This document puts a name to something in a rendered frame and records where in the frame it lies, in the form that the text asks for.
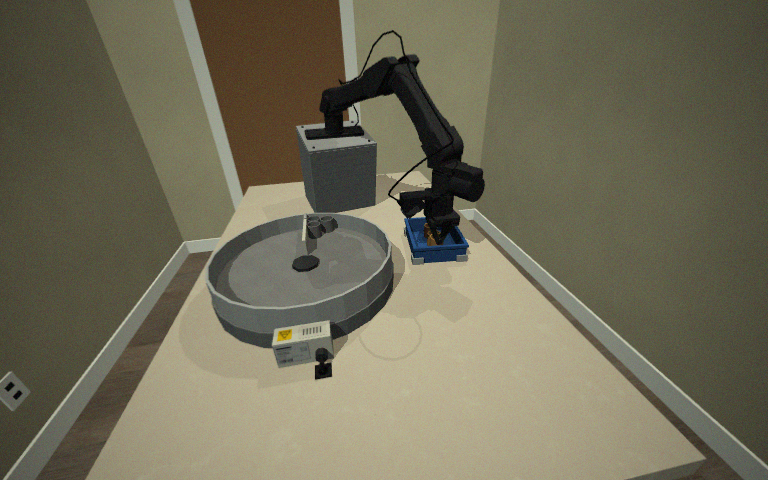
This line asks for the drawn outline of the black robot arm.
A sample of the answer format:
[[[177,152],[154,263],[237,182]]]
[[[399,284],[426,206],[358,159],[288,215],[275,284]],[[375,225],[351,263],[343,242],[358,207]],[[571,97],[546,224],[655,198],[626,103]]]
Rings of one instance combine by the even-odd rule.
[[[406,55],[406,58],[409,66],[404,56],[398,60],[394,56],[384,57],[366,69],[361,78],[324,90],[319,111],[324,113],[325,128],[306,129],[305,136],[307,140],[363,136],[361,126],[343,127],[342,111],[366,98],[395,93],[417,130],[426,156],[452,141],[441,121],[454,139],[450,146],[427,159],[427,167],[433,169],[431,188],[400,192],[403,204],[400,210],[407,219],[424,208],[431,217],[445,216],[447,196],[444,194],[450,193],[470,202],[476,202],[482,196],[485,187],[483,170],[461,162],[464,149],[462,138],[454,125],[450,126],[441,115],[425,90],[417,74],[416,67],[420,61],[417,55]],[[440,193],[440,196],[432,194],[431,190]]]

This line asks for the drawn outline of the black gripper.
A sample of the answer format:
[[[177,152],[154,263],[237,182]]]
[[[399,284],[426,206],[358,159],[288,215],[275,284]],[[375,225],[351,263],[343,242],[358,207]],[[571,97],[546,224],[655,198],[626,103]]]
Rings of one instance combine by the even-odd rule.
[[[460,216],[453,209],[454,195],[451,195],[449,193],[449,194],[444,194],[444,196],[447,196],[445,216],[431,217],[431,215],[428,213],[428,211],[425,208],[423,212],[423,214],[426,217],[426,221],[429,225],[429,228],[432,232],[432,235],[434,237],[434,240],[436,241],[436,244],[442,244],[444,239],[448,235],[448,233],[452,230],[452,228],[454,226],[459,226],[459,222],[460,222]],[[436,231],[437,227],[442,227],[439,237]]]

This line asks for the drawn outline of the blue open-top crate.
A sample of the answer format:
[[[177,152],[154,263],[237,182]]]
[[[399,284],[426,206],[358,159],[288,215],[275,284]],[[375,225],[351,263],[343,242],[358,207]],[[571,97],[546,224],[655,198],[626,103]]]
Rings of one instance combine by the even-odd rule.
[[[456,261],[457,255],[466,255],[469,244],[454,226],[444,239],[443,245],[428,246],[424,237],[426,217],[404,218],[406,235],[414,258],[424,258],[424,263]]]

